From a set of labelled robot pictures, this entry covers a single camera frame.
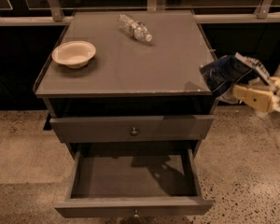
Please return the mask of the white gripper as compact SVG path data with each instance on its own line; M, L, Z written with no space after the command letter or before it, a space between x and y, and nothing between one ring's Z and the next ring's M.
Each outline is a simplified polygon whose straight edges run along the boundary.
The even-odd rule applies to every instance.
M271 77L271 80L260 77L251 79L246 85L234 85L232 95L255 110L268 113L280 113L280 77Z

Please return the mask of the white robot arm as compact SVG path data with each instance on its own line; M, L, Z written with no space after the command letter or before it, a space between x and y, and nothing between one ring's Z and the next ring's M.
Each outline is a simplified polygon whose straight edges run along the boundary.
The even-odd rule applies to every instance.
M246 58L239 53L235 57L252 68L257 76L246 83L233 84L232 95L259 113L280 113L280 64L271 76L255 59Z

